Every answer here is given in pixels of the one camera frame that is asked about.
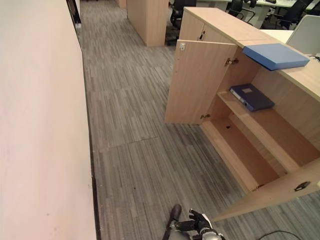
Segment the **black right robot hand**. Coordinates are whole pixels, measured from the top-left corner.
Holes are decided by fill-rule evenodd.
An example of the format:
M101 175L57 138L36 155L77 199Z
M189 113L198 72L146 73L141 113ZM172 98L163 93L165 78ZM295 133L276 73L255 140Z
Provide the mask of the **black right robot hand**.
M199 213L192 208L189 209L189 219L194 221L194 230L199 236L213 231L212 224L204 213Z

